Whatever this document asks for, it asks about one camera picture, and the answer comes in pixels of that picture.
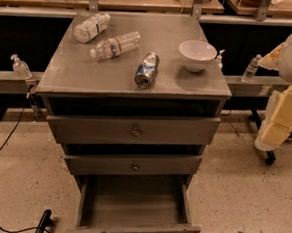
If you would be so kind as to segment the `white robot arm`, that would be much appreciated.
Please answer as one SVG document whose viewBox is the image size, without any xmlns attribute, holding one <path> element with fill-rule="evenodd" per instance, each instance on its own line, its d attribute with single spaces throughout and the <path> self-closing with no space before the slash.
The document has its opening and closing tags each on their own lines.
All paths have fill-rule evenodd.
<svg viewBox="0 0 292 233">
<path fill-rule="evenodd" d="M 273 91 L 268 99 L 265 119 L 258 131 L 254 145 L 261 151 L 277 149 L 292 133 L 292 34 L 264 56 L 259 65 L 278 71 L 288 82 L 283 92 Z"/>
</svg>

